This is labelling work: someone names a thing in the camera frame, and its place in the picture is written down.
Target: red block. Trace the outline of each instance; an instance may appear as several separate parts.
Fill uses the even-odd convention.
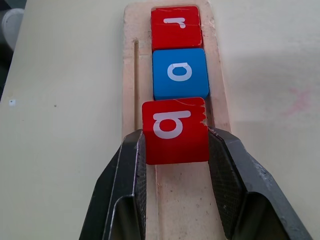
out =
[[[151,11],[152,50],[200,48],[202,35],[196,6],[155,8]]]
[[[209,160],[205,101],[200,97],[148,101],[142,105],[146,163]]]

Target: table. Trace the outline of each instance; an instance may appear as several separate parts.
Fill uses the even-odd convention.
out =
[[[0,102],[2,239],[79,237],[121,142],[129,2],[28,0]],[[232,133],[318,239],[320,5],[211,3]]]

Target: letter block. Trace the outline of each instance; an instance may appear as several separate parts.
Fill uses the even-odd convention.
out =
[[[196,6],[159,7],[151,11],[152,50],[200,48],[202,34]]]
[[[205,101],[200,97],[148,101],[142,105],[146,163],[209,160]]]
[[[203,49],[157,50],[152,61],[155,100],[207,97],[209,84]]]

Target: wooden board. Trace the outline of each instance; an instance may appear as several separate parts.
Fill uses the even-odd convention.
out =
[[[210,95],[207,124],[230,131],[214,16],[206,0],[159,0],[124,11],[122,136],[142,128],[142,104],[153,101],[151,9],[199,9]],[[222,240],[223,228],[207,162],[147,166],[147,240]]]

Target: blue block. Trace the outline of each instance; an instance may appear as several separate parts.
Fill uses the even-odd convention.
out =
[[[205,98],[209,94],[206,57],[202,48],[157,50],[152,62],[155,100]]]

